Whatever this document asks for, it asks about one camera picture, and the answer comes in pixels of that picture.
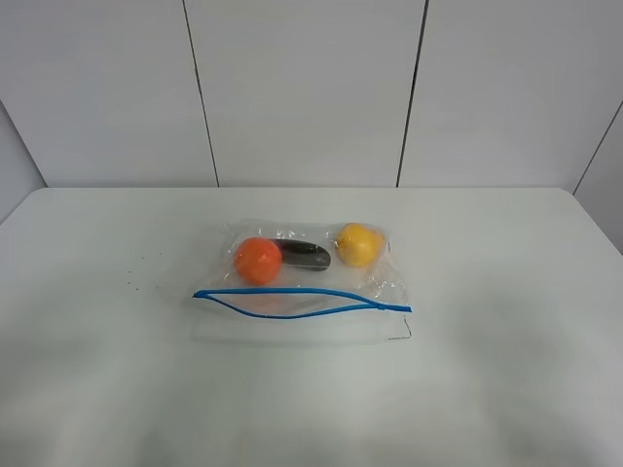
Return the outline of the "clear zip bag blue zipper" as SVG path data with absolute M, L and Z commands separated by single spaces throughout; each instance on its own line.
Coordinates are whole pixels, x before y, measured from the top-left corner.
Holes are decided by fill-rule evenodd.
M 344 264 L 336 237 L 350 223 L 365 225 L 385 236 L 378 259 L 363 268 Z M 374 224 L 287 223 L 238 221 L 225 227 L 207 247 L 209 267 L 194 284 L 190 297 L 205 313 L 201 337 L 219 341 L 278 344 L 332 344 L 403 341 L 412 337 L 406 285 L 390 256 L 386 229 Z M 331 255 L 325 271 L 281 264 L 274 281 L 264 286 L 245 283 L 234 257 L 247 238 L 286 238 L 314 243 Z

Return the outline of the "purple eggplant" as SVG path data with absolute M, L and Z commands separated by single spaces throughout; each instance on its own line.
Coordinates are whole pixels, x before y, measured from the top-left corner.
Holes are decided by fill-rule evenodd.
M 272 243 L 278 248 L 281 261 L 287 266 L 311 271 L 325 271 L 331 266 L 330 253 L 314 243 L 286 238 L 274 238 Z

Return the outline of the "orange fruit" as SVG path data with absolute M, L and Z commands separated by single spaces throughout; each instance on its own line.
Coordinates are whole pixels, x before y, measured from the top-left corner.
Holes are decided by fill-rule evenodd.
M 282 255 L 276 244 L 263 237 L 245 239 L 237 248 L 234 266 L 247 284 L 264 286 L 274 281 L 280 271 Z

